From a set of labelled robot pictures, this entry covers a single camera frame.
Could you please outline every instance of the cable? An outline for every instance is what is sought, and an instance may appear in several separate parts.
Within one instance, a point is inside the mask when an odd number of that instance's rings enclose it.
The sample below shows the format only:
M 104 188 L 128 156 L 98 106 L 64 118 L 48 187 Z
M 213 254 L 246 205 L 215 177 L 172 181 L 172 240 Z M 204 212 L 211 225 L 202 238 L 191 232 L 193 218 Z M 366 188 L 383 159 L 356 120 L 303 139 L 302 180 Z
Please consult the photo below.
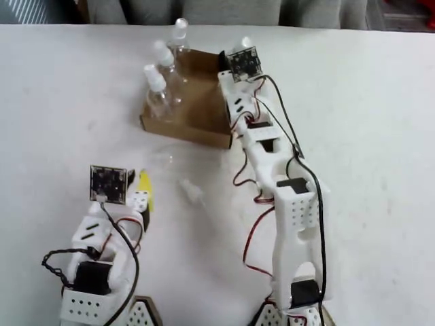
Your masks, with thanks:
M 284 134 L 287 136 L 288 141 L 290 142 L 290 144 L 294 144 L 293 140 L 290 138 L 289 134 L 284 130 L 283 126 L 281 125 L 281 123 L 278 121 L 277 117 L 275 117 L 275 114 L 272 113 L 272 111 L 269 109 L 269 107 L 266 105 L 265 102 L 261 101 L 258 98 L 255 98 L 258 102 L 260 102 L 261 104 L 264 105 L 264 107 L 266 108 L 266 110 L 269 112 L 269 114 L 273 117 L 273 119 L 277 122 L 278 126 L 281 128 L 281 130 L 284 132 Z
M 238 171 L 238 173 L 236 173 L 236 175 L 234 176 L 234 179 L 232 180 L 232 184 L 235 185 L 236 187 L 240 187 L 241 185 L 244 185 L 247 182 L 252 182 L 252 183 L 257 184 L 256 181 L 253 179 L 246 179 L 246 180 L 237 182 L 237 178 L 241 175 L 241 173 L 246 169 L 246 166 L 247 166 L 247 154 L 246 154 L 245 149 L 243 149 L 243 153 L 245 154 L 245 163 L 243 163 L 243 166 Z
M 261 87 L 263 87 L 263 85 L 264 85 L 265 82 L 266 82 L 266 80 L 263 79 L 263 80 L 261 81 L 260 85 L 256 88 L 256 90 L 254 90 L 254 98 L 257 97 L 257 92 L 258 92 L 259 90 L 261 90 Z M 259 120 L 260 117 L 261 117 L 261 110 L 260 110 L 260 107 L 258 106 L 258 103 L 257 103 L 257 102 L 256 102 L 256 111 L 258 112 L 257 120 Z
M 234 128 L 237 125 L 237 122 L 239 122 L 240 118 L 243 117 L 243 115 L 245 115 L 245 119 L 247 119 L 248 122 L 252 122 L 255 120 L 254 115 L 252 114 L 252 112 L 249 111 L 244 111 L 242 113 L 240 113 L 240 115 L 237 117 L 236 121 L 234 121 L 234 123 L 232 124 L 232 126 L 230 126 L 231 131 L 234 130 Z
M 101 254 L 103 254 L 104 249 L 106 249 L 107 243 L 109 242 L 110 238 L 111 238 L 111 233 L 107 236 L 105 242 L 103 243 L 103 246 L 101 247 Z
M 252 265 L 248 265 L 246 263 L 246 256 L 247 256 L 247 251 L 249 249 L 249 245 L 251 244 L 251 240 L 252 240 L 252 236 L 254 235 L 254 232 L 256 231 L 256 228 L 258 226 L 258 224 L 260 224 L 260 222 L 270 213 L 273 212 L 275 210 L 275 206 L 270 207 L 267 211 L 263 212 L 263 214 L 261 214 L 257 220 L 255 221 L 255 223 L 252 225 L 251 231 L 249 231 L 249 236 L 247 237 L 246 243 L 245 243 L 245 248 L 243 249 L 243 263 L 245 264 L 246 267 L 248 267 L 251 270 L 255 270 L 257 272 L 263 273 L 265 275 L 269 275 L 270 277 L 273 277 L 273 275 L 270 272 L 267 272 L 266 270 L 263 270 L 262 268 L 258 268 Z
M 262 189 L 260 189 L 260 193 L 256 197 L 254 197 L 254 202 L 256 204 L 270 204 L 275 200 L 273 197 L 272 198 L 261 198 L 261 196 L 263 196 Z
M 112 315 L 112 317 L 110 317 L 110 319 L 104 324 L 104 326 L 109 326 L 121 315 L 122 311 L 125 309 L 125 307 L 127 307 L 128 303 L 130 302 L 130 299 L 133 297 L 133 294 L 135 293 L 135 289 L 137 286 L 137 279 L 139 278 L 139 260 L 137 258 L 135 248 L 133 248 L 133 245 L 131 244 L 130 240 L 127 238 L 126 234 L 121 230 L 120 226 L 115 223 L 114 219 L 110 216 L 109 212 L 107 212 L 106 208 L 104 207 L 104 202 L 100 202 L 100 207 L 103 210 L 103 212 L 107 215 L 107 218 L 112 224 L 112 226 L 114 227 L 114 229 L 118 231 L 118 233 L 124 239 L 125 243 L 127 244 L 128 248 L 131 251 L 131 255 L 133 256 L 136 265 L 135 278 L 133 280 L 133 285 L 131 286 L 131 290 L 128 293 L 124 302 L 122 303 L 121 307 L 119 307 L 118 310 Z
M 300 160 L 300 153 L 298 153 L 298 150 L 295 145 L 293 145 L 293 153 L 294 153 L 294 158 L 299 163 L 299 165 L 303 167 L 313 178 L 315 189 L 317 192 L 317 199 L 319 200 L 319 228 L 320 228 L 321 268 L 322 268 L 321 293 L 319 297 L 319 315 L 320 315 L 321 324 L 325 325 L 323 312 L 321 311 L 321 305 L 325 298 L 325 291 L 326 291 L 326 246 L 325 246 L 325 228 L 324 228 L 324 200 L 321 194 L 319 179 L 317 178 L 315 173 L 308 166 L 306 166 L 305 163 L 303 163 Z
M 290 119 L 289 119 L 289 117 L 288 117 L 287 111 L 285 110 L 285 106 L 284 106 L 283 98 L 282 98 L 282 96 L 281 96 L 281 92 L 279 91 L 279 88 L 278 88 L 277 83 L 275 83 L 275 80 L 273 80 L 273 78 L 272 78 L 271 76 L 269 76 L 269 75 L 261 75 L 260 77 L 255 78 L 255 80 L 259 80 L 259 79 L 264 79 L 264 80 L 269 79 L 269 80 L 271 81 L 273 87 L 275 88 L 275 90 L 276 90 L 276 92 L 277 92 L 277 94 L 278 94 L 279 104 L 281 104 L 281 108 L 282 108 L 282 110 L 283 110 L 283 112 L 284 112 L 285 119 L 287 120 L 288 126 L 290 127 L 290 130 L 292 131 L 292 134 L 293 134 L 293 137 L 294 137 L 294 142 L 298 145 L 298 147 L 299 147 L 299 152 L 300 152 L 302 158 L 304 158 L 304 155 L 303 155 L 302 150 L 301 150 L 301 148 L 300 148 L 300 144 L 299 144 L 298 137 L 296 136 L 296 133 L 294 132 L 293 125 L 292 125 L 292 123 L 290 122 Z
M 72 249 L 51 250 L 47 255 L 44 256 L 41 265 L 47 268 L 49 271 L 51 271 L 51 273 L 59 277 L 64 287 L 69 287 L 69 288 L 72 288 L 74 284 L 68 282 L 68 278 L 65 276 L 65 274 L 63 274 L 63 271 L 60 268 L 53 268 L 48 264 L 49 258 L 52 255 L 57 255 L 58 253 L 85 253 L 89 256 L 89 258 L 92 259 L 97 259 L 100 255 L 100 253 L 95 248 L 88 247 L 87 249 L 72 248 Z
M 139 246 L 139 243 L 140 243 L 141 240 L 142 240 L 143 227 L 142 227 L 141 222 L 139 222 L 139 221 L 138 221 L 137 219 L 135 219 L 134 217 L 121 217 L 119 220 L 116 221 L 116 224 L 119 225 L 119 223 L 120 223 L 121 221 L 129 221 L 129 222 L 136 223 L 136 224 L 141 228 L 140 233 L 139 233 L 139 238 L 137 239 L 137 241 L 136 241 L 136 245 L 135 245 L 135 250 L 136 250 L 136 248 Z

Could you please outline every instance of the plastic cap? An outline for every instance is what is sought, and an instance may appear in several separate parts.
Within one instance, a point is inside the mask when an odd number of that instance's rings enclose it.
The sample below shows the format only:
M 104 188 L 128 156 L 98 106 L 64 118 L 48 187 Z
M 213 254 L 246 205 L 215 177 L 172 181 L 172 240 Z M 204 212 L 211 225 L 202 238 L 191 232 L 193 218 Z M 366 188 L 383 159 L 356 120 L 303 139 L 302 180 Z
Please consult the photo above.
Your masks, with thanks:
M 248 36 L 245 36 L 244 38 L 242 38 L 241 45 L 245 49 L 252 48 L 252 40 Z
M 172 36 L 174 39 L 184 39 L 186 37 L 189 23 L 184 18 L 178 18 L 175 22 Z
M 234 49 L 232 49 L 234 52 L 238 52 L 238 51 L 242 51 L 242 50 L 246 50 L 249 48 L 252 48 L 252 40 L 248 37 L 245 36 L 244 38 L 242 38 L 241 41 L 236 43 L 236 46 L 234 47 Z
M 158 72 L 156 66 L 146 65 L 143 71 L 153 92 L 162 92 L 166 88 L 166 82 L 163 76 Z
M 156 59 L 159 64 L 162 66 L 171 66 L 174 63 L 174 55 L 172 55 L 172 52 L 164 41 L 156 41 L 154 43 L 154 54 L 156 55 Z

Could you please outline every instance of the table surface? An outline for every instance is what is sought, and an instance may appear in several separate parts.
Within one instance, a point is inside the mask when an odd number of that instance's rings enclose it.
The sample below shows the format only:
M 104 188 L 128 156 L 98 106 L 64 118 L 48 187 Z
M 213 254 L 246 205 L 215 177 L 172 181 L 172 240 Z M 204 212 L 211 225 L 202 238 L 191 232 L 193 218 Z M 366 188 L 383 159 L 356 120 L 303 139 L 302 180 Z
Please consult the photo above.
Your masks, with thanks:
M 332 190 L 337 325 L 432 325 L 435 245 L 435 36 L 283 27 L 193 26 L 193 48 L 219 52 L 249 35 L 283 93 L 305 156 Z M 266 207 L 234 189 L 230 151 L 141 130 L 142 66 L 169 28 L 0 25 L 0 319 L 55 325 L 60 281 L 41 267 L 69 247 L 88 208 L 90 164 L 147 168 L 156 208 L 140 253 L 138 293 L 165 325 L 246 325 L 267 277 L 241 263 Z M 189 179 L 206 209 L 178 186 Z M 275 222 L 249 260 L 271 268 Z M 69 257 L 54 259 L 66 266 Z

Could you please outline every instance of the red wire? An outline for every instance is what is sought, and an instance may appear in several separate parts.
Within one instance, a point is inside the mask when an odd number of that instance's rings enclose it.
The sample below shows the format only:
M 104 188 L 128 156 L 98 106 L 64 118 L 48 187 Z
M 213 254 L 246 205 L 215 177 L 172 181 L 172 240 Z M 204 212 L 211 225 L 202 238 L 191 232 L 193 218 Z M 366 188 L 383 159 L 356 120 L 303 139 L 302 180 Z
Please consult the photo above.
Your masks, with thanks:
M 241 182 L 237 182 L 237 178 L 246 169 L 246 166 L 247 166 L 247 154 L 246 154 L 246 151 L 243 150 L 243 153 L 245 154 L 245 163 L 243 164 L 243 166 L 240 169 L 240 171 L 234 176 L 234 179 L 232 180 L 232 184 L 235 185 L 236 187 L 240 187 L 241 185 L 244 185 L 247 182 L 252 182 L 252 183 L 256 184 L 256 181 L 253 180 L 253 179 L 246 179 L 246 180 L 243 180 Z
M 258 194 L 258 196 L 254 197 L 254 202 L 256 204 L 270 204 L 273 202 L 274 198 L 261 198 L 261 196 L 263 195 L 263 191 L 260 189 L 260 193 Z
M 262 80 L 261 84 L 257 87 L 257 89 L 254 91 L 254 98 L 257 98 L 257 92 L 261 89 L 261 87 L 263 87 L 264 83 L 265 83 L 265 79 Z M 258 101 L 255 101 L 256 104 L 256 111 L 258 112 L 258 117 L 257 120 L 260 119 L 261 116 L 261 111 L 260 111 L 260 106 L 258 105 Z
M 240 115 L 237 117 L 236 121 L 234 121 L 234 124 L 230 127 L 231 130 L 234 130 L 234 127 L 237 125 L 237 122 L 239 122 L 240 118 L 243 117 L 244 114 L 246 114 L 245 119 L 247 120 L 248 123 L 255 120 L 255 117 L 251 112 L 244 111 L 244 112 L 240 113 Z
M 246 267 L 250 268 L 251 270 L 256 270 L 257 272 L 263 273 L 265 275 L 269 275 L 271 277 L 273 277 L 273 275 L 270 272 L 267 272 L 266 270 L 263 270 L 262 268 L 258 268 L 252 265 L 248 265 L 246 263 L 246 256 L 247 256 L 247 251 L 249 249 L 249 245 L 251 244 L 251 240 L 252 240 L 252 236 L 254 235 L 254 232 L 256 231 L 256 228 L 258 226 L 258 224 L 260 224 L 260 222 L 272 211 L 275 210 L 275 206 L 270 207 L 267 211 L 265 211 L 263 214 L 261 214 L 256 222 L 254 223 L 254 225 L 251 228 L 251 231 L 249 232 L 249 236 L 247 237 L 246 243 L 245 243 L 245 249 L 243 250 L 243 263 L 245 264 Z
M 135 245 L 135 249 L 136 249 L 139 246 L 139 243 L 142 240 L 143 228 L 142 228 L 141 222 L 137 221 L 137 219 L 132 218 L 132 217 L 121 217 L 119 220 L 116 221 L 116 224 L 119 224 L 121 221 L 130 221 L 130 222 L 136 223 L 141 228 L 141 233 L 139 234 L 139 239 L 137 239 L 137 242 L 136 242 L 136 245 Z
M 103 254 L 104 249 L 106 249 L 107 243 L 109 242 L 110 238 L 111 238 L 111 233 L 107 236 L 105 242 L 103 243 L 103 246 L 101 247 L 101 254 Z

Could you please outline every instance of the plastic bottle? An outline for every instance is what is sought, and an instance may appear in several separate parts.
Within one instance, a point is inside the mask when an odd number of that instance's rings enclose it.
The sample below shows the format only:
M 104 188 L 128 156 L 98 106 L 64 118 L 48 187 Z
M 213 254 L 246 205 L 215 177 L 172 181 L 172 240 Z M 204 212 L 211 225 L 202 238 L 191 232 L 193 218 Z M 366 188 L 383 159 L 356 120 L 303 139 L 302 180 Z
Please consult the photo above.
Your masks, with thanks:
M 182 69 L 184 75 L 186 72 L 186 65 L 183 65 L 183 56 L 190 51 L 189 43 L 186 39 L 187 29 L 189 23 L 184 18 L 178 18 L 172 30 L 172 40 L 168 43 L 174 55 L 175 61 L 179 62 L 179 68 Z
M 172 113 L 171 94 L 167 90 L 163 76 L 154 65 L 146 65 L 143 71 L 150 87 L 147 94 L 147 103 L 150 106 L 152 115 L 158 119 L 170 115 Z
M 154 43 L 154 53 L 158 62 L 158 70 L 164 77 L 169 92 L 172 94 L 173 104 L 179 105 L 182 99 L 183 83 L 186 80 L 178 73 L 174 56 L 164 41 Z

